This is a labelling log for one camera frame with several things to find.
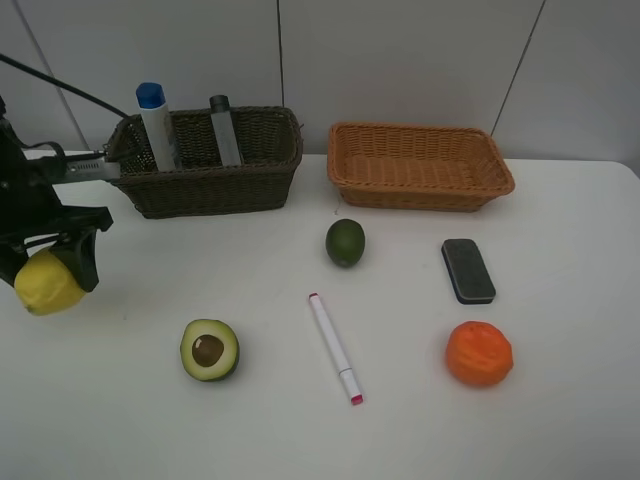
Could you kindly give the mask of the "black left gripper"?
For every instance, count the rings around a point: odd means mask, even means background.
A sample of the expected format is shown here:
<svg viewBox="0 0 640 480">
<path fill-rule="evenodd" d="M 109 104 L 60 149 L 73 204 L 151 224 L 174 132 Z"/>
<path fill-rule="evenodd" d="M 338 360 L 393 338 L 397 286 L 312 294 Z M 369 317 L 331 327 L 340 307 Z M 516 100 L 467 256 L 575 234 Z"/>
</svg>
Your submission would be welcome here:
<svg viewBox="0 0 640 480">
<path fill-rule="evenodd" d="M 71 272 L 82 290 L 99 283 L 95 243 L 98 231 L 113 225 L 107 207 L 28 204 L 1 201 L 0 277 L 11 287 L 25 265 L 29 238 L 53 236 L 52 254 Z"/>
</svg>

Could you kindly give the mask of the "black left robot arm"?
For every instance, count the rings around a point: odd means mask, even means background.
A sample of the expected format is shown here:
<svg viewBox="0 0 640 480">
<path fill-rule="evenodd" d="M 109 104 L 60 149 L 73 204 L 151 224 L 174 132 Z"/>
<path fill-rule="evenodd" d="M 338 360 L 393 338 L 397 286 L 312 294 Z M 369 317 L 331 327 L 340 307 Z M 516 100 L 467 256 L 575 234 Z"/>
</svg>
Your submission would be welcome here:
<svg viewBox="0 0 640 480">
<path fill-rule="evenodd" d="M 91 292 L 98 284 L 95 240 L 113 219 L 106 207 L 67 206 L 53 186 L 116 180 L 120 166 L 102 152 L 67 155 L 55 142 L 54 153 L 29 160 L 10 122 L 1 119 L 1 279 L 15 283 L 27 263 L 27 250 L 50 243 L 52 254 Z"/>
</svg>

